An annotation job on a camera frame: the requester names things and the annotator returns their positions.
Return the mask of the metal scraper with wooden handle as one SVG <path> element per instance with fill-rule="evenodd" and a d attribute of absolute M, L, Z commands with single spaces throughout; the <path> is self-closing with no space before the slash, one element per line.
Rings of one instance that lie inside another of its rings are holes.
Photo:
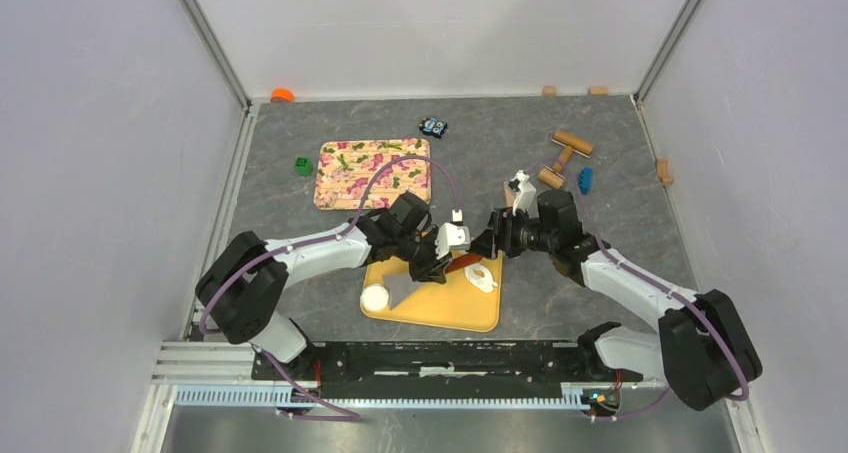
<path fill-rule="evenodd" d="M 423 286 L 445 284 L 449 273 L 479 263 L 482 259 L 478 254 L 465 253 L 450 260 L 439 260 L 429 270 L 412 268 L 408 273 L 384 275 L 382 285 L 388 292 L 388 308 L 395 309 Z"/>

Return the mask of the yellow cutting mat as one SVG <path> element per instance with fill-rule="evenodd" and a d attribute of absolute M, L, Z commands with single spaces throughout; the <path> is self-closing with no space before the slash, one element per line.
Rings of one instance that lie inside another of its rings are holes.
<path fill-rule="evenodd" d="M 480 262 L 494 275 L 499 287 L 493 293 L 483 293 L 473 287 L 463 269 L 447 275 L 443 285 L 428 284 L 415 291 L 395 309 L 368 313 L 369 318 L 422 326 L 449 328 L 471 332 L 489 332 L 500 319 L 503 260 Z M 408 273 L 407 264 L 399 259 L 375 263 L 365 270 L 363 288 L 382 284 L 384 275 Z"/>

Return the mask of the white dough ball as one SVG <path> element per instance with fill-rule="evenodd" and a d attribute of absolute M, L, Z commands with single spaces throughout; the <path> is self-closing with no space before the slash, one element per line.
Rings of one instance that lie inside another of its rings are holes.
<path fill-rule="evenodd" d="M 466 280 L 483 293 L 493 293 L 499 287 L 493 273 L 480 263 L 467 266 L 463 271 Z"/>

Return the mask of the round white dough wrapper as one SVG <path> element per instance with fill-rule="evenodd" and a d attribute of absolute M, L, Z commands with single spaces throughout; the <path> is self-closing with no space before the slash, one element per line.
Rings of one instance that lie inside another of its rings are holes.
<path fill-rule="evenodd" d="M 360 307 L 368 313 L 387 310 L 390 302 L 390 292 L 382 284 L 368 285 L 363 288 L 360 295 Z"/>

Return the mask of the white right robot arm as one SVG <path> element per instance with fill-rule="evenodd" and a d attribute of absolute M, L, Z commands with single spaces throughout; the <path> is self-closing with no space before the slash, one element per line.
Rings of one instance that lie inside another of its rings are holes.
<path fill-rule="evenodd" d="M 698 293 L 626 260 L 596 228 L 584 228 L 581 196 L 550 190 L 536 202 L 535 217 L 517 207 L 494 211 L 471 252 L 487 259 L 543 252 L 561 276 L 615 301 L 653 330 L 643 334 L 609 323 L 587 333 L 592 343 L 577 355 L 585 378 L 639 373 L 664 381 L 695 411 L 749 399 L 763 366 L 728 294 Z"/>

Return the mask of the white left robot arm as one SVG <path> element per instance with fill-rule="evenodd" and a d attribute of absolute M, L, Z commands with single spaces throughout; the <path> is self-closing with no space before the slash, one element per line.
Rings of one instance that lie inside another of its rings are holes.
<path fill-rule="evenodd" d="M 286 288 L 341 269 L 392 258 L 406 262 L 412 281 L 443 284 L 454 250 L 469 239 L 463 213 L 455 209 L 442 226 L 431 224 L 429 205 L 413 193 L 390 207 L 357 212 L 341 225 L 288 240 L 262 240 L 253 231 L 234 237 L 195 286 L 203 306 L 199 326 L 214 322 L 234 345 L 249 343 L 271 354 L 290 380 L 314 367 L 309 340 L 276 308 Z"/>

